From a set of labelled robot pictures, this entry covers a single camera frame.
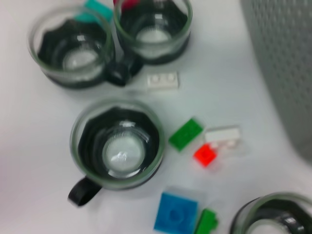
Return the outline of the glass teacup with black holder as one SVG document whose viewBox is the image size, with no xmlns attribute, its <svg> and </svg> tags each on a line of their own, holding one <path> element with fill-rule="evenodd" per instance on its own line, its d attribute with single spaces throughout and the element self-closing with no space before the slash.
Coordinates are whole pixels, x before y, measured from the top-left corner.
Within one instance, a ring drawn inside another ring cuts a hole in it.
<svg viewBox="0 0 312 234">
<path fill-rule="evenodd" d="M 68 200 L 81 207 L 101 189 L 141 186 L 158 171 L 164 148 L 162 124 L 147 104 L 110 98 L 90 105 L 71 130 L 71 156 L 84 177 Z"/>
<path fill-rule="evenodd" d="M 236 213 L 229 234 L 252 234 L 261 226 L 277 234 L 312 234 L 312 199 L 290 192 L 258 197 Z"/>
<path fill-rule="evenodd" d="M 54 8 L 32 25 L 28 37 L 31 57 L 55 84 L 69 89 L 103 82 L 124 87 L 143 67 L 132 52 L 116 58 L 107 19 L 83 6 Z"/>
<path fill-rule="evenodd" d="M 140 0 L 123 12 L 121 4 L 114 6 L 113 20 L 123 49 L 151 65 L 171 62 L 185 51 L 193 18 L 190 0 Z"/>
</svg>

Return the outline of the dark red curved brick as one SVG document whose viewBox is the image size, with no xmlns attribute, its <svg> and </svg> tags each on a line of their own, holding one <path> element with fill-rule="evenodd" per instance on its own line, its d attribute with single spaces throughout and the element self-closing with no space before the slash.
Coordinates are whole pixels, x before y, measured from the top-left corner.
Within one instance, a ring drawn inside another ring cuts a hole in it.
<svg viewBox="0 0 312 234">
<path fill-rule="evenodd" d="M 125 10 L 131 9 L 140 3 L 140 0 L 113 0 L 114 6 L 117 6 L 117 4 L 120 1 L 122 1 L 122 4 L 121 4 L 121 11 L 122 12 Z"/>
</svg>

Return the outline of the teal brick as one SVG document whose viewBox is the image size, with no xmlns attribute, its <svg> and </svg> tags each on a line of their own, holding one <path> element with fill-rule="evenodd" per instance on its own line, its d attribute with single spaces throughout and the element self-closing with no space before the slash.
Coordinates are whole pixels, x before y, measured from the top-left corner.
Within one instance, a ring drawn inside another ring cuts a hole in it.
<svg viewBox="0 0 312 234">
<path fill-rule="evenodd" d="M 83 6 L 89 10 L 93 10 L 99 13 L 108 22 L 110 22 L 113 17 L 113 10 L 97 0 L 87 0 Z M 97 21 L 97 18 L 95 18 L 92 14 L 89 13 L 81 13 L 79 15 L 76 15 L 74 19 L 81 22 Z"/>
</svg>

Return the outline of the grey-green perforated storage bin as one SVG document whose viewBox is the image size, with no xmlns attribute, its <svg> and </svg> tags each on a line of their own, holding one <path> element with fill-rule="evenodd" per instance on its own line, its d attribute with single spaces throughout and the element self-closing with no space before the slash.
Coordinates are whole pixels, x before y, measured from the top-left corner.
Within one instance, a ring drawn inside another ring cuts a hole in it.
<svg viewBox="0 0 312 234">
<path fill-rule="evenodd" d="M 240 0 L 254 53 L 291 145 L 312 166 L 312 0 Z"/>
</svg>

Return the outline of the green flat brick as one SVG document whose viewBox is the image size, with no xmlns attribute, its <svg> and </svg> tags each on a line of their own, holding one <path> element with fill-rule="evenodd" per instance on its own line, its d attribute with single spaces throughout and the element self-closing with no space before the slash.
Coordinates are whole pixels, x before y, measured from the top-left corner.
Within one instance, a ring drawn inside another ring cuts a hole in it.
<svg viewBox="0 0 312 234">
<path fill-rule="evenodd" d="M 169 137 L 169 144 L 181 152 L 204 130 L 203 125 L 195 118 L 189 119 Z"/>
</svg>

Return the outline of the white flat plate brick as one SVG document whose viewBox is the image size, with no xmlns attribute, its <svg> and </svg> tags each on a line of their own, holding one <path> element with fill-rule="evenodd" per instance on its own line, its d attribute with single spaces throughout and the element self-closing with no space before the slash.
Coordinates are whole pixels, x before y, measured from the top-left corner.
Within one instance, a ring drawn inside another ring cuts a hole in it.
<svg viewBox="0 0 312 234">
<path fill-rule="evenodd" d="M 178 72 L 149 74 L 147 76 L 147 88 L 151 90 L 178 89 Z"/>
</svg>

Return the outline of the small red brick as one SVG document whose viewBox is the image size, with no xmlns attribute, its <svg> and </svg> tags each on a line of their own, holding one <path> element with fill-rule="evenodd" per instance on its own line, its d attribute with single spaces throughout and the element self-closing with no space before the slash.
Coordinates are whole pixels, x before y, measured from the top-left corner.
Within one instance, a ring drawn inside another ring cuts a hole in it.
<svg viewBox="0 0 312 234">
<path fill-rule="evenodd" d="M 209 166 L 217 158 L 218 150 L 214 149 L 210 144 L 203 144 L 193 154 L 193 159 L 203 168 Z"/>
</svg>

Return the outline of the white tall brick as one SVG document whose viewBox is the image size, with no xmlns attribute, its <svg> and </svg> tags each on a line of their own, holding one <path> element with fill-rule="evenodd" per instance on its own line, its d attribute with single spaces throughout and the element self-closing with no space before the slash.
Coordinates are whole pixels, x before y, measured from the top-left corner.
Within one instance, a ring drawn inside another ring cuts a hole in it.
<svg viewBox="0 0 312 234">
<path fill-rule="evenodd" d="M 238 125 L 209 128 L 204 132 L 203 140 L 223 157 L 243 157 L 249 151 Z"/>
</svg>

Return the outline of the blue square brick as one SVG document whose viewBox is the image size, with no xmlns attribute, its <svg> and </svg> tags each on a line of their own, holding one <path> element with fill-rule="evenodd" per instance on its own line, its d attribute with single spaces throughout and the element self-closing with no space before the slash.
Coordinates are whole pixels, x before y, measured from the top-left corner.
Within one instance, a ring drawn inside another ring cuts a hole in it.
<svg viewBox="0 0 312 234">
<path fill-rule="evenodd" d="M 194 234 L 206 197 L 201 190 L 166 187 L 160 197 L 154 230 L 164 234 Z"/>
</svg>

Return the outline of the dark green studded brick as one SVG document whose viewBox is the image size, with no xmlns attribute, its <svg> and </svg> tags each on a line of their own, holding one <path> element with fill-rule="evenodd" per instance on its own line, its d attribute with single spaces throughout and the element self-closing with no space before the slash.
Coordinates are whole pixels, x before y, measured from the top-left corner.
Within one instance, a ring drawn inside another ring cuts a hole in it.
<svg viewBox="0 0 312 234">
<path fill-rule="evenodd" d="M 194 234 L 211 234 L 217 227 L 218 220 L 216 213 L 209 209 L 204 209 L 201 212 Z"/>
</svg>

